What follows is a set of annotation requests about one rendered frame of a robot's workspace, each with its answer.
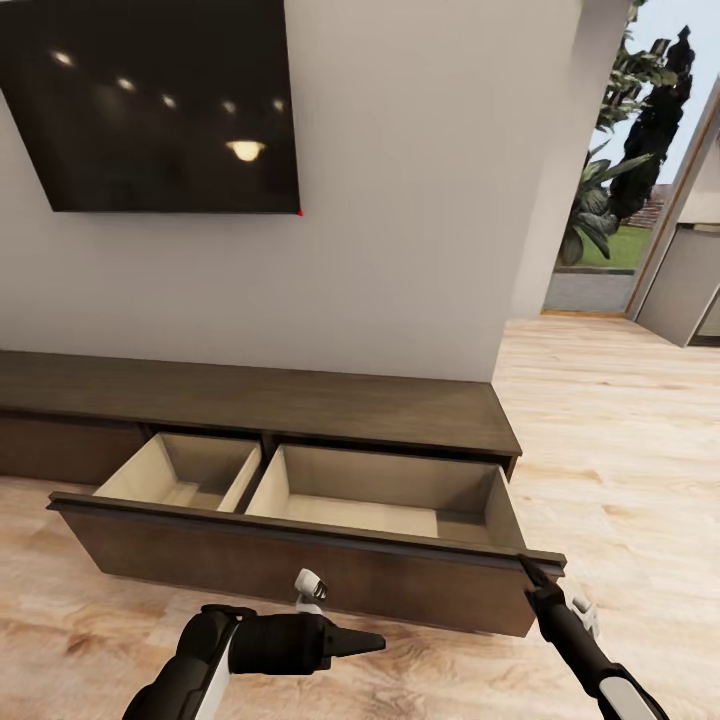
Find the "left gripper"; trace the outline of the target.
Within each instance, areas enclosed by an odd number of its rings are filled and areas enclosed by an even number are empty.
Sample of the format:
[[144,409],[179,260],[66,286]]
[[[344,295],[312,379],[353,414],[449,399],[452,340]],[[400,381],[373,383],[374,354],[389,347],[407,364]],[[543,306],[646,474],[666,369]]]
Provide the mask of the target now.
[[270,616],[262,644],[265,675],[312,675],[331,668],[332,656],[384,648],[379,634],[333,626],[323,614]]

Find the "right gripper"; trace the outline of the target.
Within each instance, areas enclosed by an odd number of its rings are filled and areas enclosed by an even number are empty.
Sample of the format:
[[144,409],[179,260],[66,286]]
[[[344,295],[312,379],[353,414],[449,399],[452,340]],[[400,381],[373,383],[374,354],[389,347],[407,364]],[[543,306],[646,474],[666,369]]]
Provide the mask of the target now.
[[564,591],[554,580],[536,566],[525,554],[519,553],[524,570],[538,591],[525,590],[525,596],[537,614],[541,635],[547,642],[552,641],[561,657],[567,661],[570,650],[583,641],[595,640],[581,625],[575,614],[567,607]]

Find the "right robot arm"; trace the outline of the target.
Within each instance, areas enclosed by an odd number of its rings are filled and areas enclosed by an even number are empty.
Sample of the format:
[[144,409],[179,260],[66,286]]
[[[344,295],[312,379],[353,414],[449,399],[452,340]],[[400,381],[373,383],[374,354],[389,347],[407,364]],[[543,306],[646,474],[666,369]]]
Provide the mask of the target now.
[[598,697],[604,720],[669,720],[659,702],[620,663],[611,663],[595,643],[600,636],[596,605],[576,596],[565,601],[564,591],[525,554],[524,570],[538,591],[525,590],[537,614],[541,635],[552,641],[589,697]]

